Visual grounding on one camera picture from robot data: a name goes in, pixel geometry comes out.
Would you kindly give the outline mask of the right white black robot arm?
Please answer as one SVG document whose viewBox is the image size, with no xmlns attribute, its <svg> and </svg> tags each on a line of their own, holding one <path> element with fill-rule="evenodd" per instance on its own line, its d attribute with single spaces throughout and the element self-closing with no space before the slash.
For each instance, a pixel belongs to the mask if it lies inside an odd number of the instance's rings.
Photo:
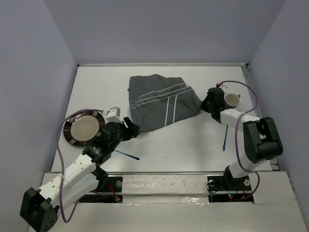
<svg viewBox="0 0 309 232">
<path fill-rule="evenodd" d="M 235 129 L 237 161 L 227 166 L 224 171 L 222 184 L 226 189 L 234 189 L 241 178 L 261 163 L 283 153 L 274 119 L 253 117 L 231 108 L 227 105 L 224 91 L 220 87 L 210 88 L 200 107 L 218 123 Z"/>
</svg>

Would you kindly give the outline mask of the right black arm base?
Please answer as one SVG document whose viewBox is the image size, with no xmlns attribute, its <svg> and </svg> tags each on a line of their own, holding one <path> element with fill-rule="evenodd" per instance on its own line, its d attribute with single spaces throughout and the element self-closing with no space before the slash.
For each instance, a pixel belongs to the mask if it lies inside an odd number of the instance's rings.
<svg viewBox="0 0 309 232">
<path fill-rule="evenodd" d="M 234 179 L 228 167 L 222 175 L 207 177 L 206 190 L 210 203 L 254 202 L 248 174 Z"/>
</svg>

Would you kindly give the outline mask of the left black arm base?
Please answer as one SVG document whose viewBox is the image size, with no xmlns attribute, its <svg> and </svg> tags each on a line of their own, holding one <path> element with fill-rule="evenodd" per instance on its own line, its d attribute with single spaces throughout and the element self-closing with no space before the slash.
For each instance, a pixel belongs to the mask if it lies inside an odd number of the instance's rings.
<svg viewBox="0 0 309 232">
<path fill-rule="evenodd" d="M 109 177 L 108 173 L 97 168 L 92 174 L 98 180 L 96 188 L 79 199 L 80 203 L 122 203 L 122 176 Z"/>
</svg>

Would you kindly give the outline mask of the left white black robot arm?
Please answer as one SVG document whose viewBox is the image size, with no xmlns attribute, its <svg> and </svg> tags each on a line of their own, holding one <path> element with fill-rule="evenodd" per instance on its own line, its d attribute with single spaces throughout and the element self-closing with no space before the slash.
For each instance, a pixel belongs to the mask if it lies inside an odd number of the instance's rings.
<svg viewBox="0 0 309 232">
<path fill-rule="evenodd" d="M 64 217 L 64 210 L 78 202 L 86 193 L 106 188 L 108 174 L 101 168 L 123 141 L 136 138 L 140 127 L 128 117 L 108 122 L 92 141 L 61 174 L 48 183 L 23 195 L 20 216 L 36 232 L 47 232 Z"/>
</svg>

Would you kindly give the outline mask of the grey striped cloth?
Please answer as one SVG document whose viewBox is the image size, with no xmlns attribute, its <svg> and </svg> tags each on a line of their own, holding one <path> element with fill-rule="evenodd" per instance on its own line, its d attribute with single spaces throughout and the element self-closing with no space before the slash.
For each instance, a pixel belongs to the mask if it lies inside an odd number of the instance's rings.
<svg viewBox="0 0 309 232">
<path fill-rule="evenodd" d="M 197 116 L 201 100 L 180 77 L 132 76 L 128 88 L 129 109 L 141 132 L 154 131 Z"/>
</svg>

